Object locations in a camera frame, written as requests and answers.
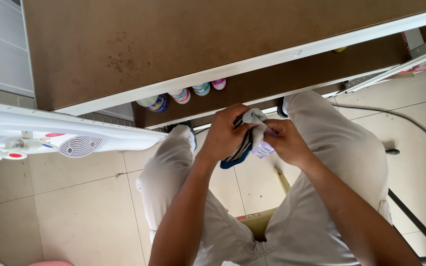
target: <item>bottle label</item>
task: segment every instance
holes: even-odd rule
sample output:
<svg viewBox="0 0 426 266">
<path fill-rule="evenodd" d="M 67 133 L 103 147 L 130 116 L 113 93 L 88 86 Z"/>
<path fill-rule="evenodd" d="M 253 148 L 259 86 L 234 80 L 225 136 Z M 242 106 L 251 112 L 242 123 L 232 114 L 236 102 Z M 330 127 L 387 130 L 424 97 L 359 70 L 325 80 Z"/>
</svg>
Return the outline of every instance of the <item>bottle label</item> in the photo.
<svg viewBox="0 0 426 266">
<path fill-rule="evenodd" d="M 184 90 L 182 90 L 182 92 L 179 95 L 171 95 L 171 96 L 177 102 L 183 103 L 186 100 L 188 100 L 188 98 L 190 98 L 190 91 L 187 88 L 184 88 Z"/>
<path fill-rule="evenodd" d="M 167 109 L 167 99 L 162 94 L 160 94 L 157 97 L 155 103 L 153 103 L 151 106 L 146 106 L 146 108 L 155 113 L 162 113 Z"/>
<path fill-rule="evenodd" d="M 212 81 L 212 85 L 215 89 L 224 89 L 226 87 L 226 79 Z"/>
<path fill-rule="evenodd" d="M 210 90 L 210 82 L 192 86 L 192 88 L 197 94 L 201 95 L 201 94 L 207 93 Z"/>
</svg>

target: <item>pink bottle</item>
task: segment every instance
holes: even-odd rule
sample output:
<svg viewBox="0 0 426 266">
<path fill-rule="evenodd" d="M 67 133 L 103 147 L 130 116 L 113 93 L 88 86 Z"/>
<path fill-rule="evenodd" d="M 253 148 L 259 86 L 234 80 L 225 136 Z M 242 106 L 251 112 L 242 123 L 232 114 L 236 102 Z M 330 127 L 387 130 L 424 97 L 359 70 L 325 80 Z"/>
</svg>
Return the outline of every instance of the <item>pink bottle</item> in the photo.
<svg viewBox="0 0 426 266">
<path fill-rule="evenodd" d="M 213 88 L 217 90 L 222 90 L 226 87 L 226 79 L 219 79 L 216 81 L 212 81 Z"/>
</svg>

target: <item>barcode label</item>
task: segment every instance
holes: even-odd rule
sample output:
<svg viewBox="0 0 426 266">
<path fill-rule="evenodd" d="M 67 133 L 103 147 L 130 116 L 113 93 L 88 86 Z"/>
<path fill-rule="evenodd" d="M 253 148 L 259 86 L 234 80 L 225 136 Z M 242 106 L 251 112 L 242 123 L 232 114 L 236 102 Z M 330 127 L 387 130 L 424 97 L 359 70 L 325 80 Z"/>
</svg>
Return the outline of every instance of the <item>barcode label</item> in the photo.
<svg viewBox="0 0 426 266">
<path fill-rule="evenodd" d="M 270 153 L 271 151 L 272 150 L 269 149 L 269 147 L 264 147 L 264 148 L 258 150 L 256 153 L 259 154 L 259 155 L 265 155 L 265 154 Z"/>
</svg>

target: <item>white shelf edge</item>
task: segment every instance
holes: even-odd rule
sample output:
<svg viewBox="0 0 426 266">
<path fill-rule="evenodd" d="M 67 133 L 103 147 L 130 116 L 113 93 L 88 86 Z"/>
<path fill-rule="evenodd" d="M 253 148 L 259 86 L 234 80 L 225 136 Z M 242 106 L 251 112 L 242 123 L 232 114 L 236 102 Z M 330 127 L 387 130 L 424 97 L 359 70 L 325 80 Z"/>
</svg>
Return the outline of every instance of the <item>white shelf edge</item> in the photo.
<svg viewBox="0 0 426 266">
<path fill-rule="evenodd" d="M 266 98 L 244 102 L 243 104 L 244 105 L 257 104 L 257 103 L 260 103 L 260 102 L 263 102 L 263 101 L 268 101 L 268 100 L 284 97 L 284 96 L 294 94 L 294 93 L 299 93 L 299 92 L 302 92 L 302 91 L 305 91 L 305 90 L 311 90 L 311 89 L 314 89 L 314 88 L 321 88 L 321 87 L 336 84 L 336 83 L 339 83 L 339 82 L 345 82 L 345 81 L 349 81 L 349 80 L 352 80 L 352 79 L 356 79 L 356 78 L 361 77 L 361 76 L 371 75 L 371 74 L 379 73 L 379 72 L 382 72 L 382 71 L 387 71 L 387 70 L 392 69 L 396 66 L 397 65 L 382 68 L 382 69 L 377 69 L 377 70 L 374 70 L 374 71 L 370 71 L 370 72 L 366 72 L 366 73 L 362 73 L 362 74 L 358 74 L 358 75 L 354 75 L 354 76 L 350 76 L 350 77 L 346 77 L 346 78 L 342 78 L 342 79 L 338 79 L 338 80 L 334 80 L 334 81 L 330 81 L 330 82 L 324 82 L 324 83 L 320 83 L 320 84 L 305 87 L 305 88 L 299 88 L 299 89 L 296 89 L 296 90 L 293 90 L 293 91 L 288 91 L 288 92 L 272 95 L 272 96 L 269 96 L 269 97 L 266 97 Z M 196 118 L 200 118 L 200 117 L 204 117 L 204 116 L 213 115 L 214 113 L 221 111 L 223 109 L 224 108 L 220 108 L 220 109 L 216 109 L 216 110 L 213 110 L 213 111 L 204 112 L 204 113 L 201 113 L 201 114 L 196 114 L 196 115 L 193 115 L 193 116 L 187 116 L 187 117 L 184 117 L 184 118 L 175 119 L 175 120 L 165 122 L 165 123 L 155 124 L 155 125 L 146 127 L 146 129 L 154 129 L 154 128 L 158 128 L 158 127 L 162 127 L 162 126 L 166 126 L 166 125 L 170 125 L 170 124 L 176 124 L 176 123 L 184 122 L 184 121 L 187 121 L 187 120 L 192 120 L 192 119 L 196 119 Z"/>
<path fill-rule="evenodd" d="M 144 99 L 153 95 L 167 93 L 175 89 L 190 87 L 194 84 L 209 82 L 275 64 L 285 63 L 287 61 L 292 61 L 298 58 L 311 56 L 325 51 L 331 51 L 347 45 L 369 41 L 425 25 L 426 12 L 394 21 L 389 21 L 372 27 L 363 28 L 353 32 L 340 34 L 304 45 L 291 47 L 281 51 L 264 54 L 231 64 L 226 64 L 216 68 L 207 69 L 175 79 L 150 84 L 140 88 L 130 89 L 95 100 L 89 100 L 72 106 L 59 108 L 54 112 L 78 116 L 111 106 L 117 106 L 124 103 L 133 102 L 135 100 Z"/>
</svg>

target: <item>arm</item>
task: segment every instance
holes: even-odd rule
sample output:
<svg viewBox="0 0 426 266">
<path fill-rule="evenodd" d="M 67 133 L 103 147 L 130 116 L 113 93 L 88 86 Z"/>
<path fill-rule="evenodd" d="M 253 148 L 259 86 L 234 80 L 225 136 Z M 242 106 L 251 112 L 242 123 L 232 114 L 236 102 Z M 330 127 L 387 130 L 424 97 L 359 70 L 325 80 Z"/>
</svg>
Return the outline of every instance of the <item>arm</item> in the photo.
<svg viewBox="0 0 426 266">
<path fill-rule="evenodd" d="M 185 183 L 160 222 L 152 244 L 149 265 L 192 265 L 202 237 L 206 195 L 219 160 L 240 145 L 247 126 L 234 129 L 234 119 L 249 110 L 238 104 L 217 112 L 203 147 Z"/>
<path fill-rule="evenodd" d="M 363 266 L 416 266 L 418 258 L 397 231 L 331 172 L 308 148 L 290 120 L 267 120 L 277 137 L 264 135 L 285 162 L 313 184 L 346 245 Z"/>
</svg>

